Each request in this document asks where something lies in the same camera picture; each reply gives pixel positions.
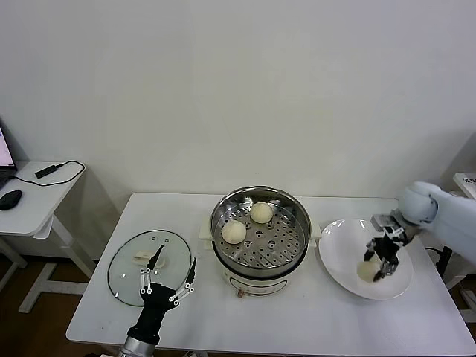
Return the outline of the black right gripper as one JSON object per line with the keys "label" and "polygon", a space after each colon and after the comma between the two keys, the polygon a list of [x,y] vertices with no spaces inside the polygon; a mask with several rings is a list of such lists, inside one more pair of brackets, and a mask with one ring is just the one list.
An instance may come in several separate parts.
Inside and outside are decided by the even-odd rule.
{"label": "black right gripper", "polygon": [[397,253],[400,247],[387,235],[375,237],[366,245],[364,261],[370,261],[374,254],[380,259],[381,265],[373,280],[379,281],[391,276],[399,265]]}

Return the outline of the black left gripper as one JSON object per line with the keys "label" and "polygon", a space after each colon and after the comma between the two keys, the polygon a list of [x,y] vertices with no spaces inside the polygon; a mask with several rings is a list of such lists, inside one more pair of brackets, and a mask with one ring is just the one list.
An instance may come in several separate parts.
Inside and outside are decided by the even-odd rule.
{"label": "black left gripper", "polygon": [[159,341],[159,330],[165,314],[194,292],[193,283],[196,277],[196,258],[193,259],[185,283],[176,293],[173,289],[160,283],[152,283],[151,271],[155,269],[155,265],[164,247],[165,245],[161,245],[150,257],[146,267],[140,269],[140,294],[144,307],[137,323],[130,327],[127,333],[128,337],[139,341]]}

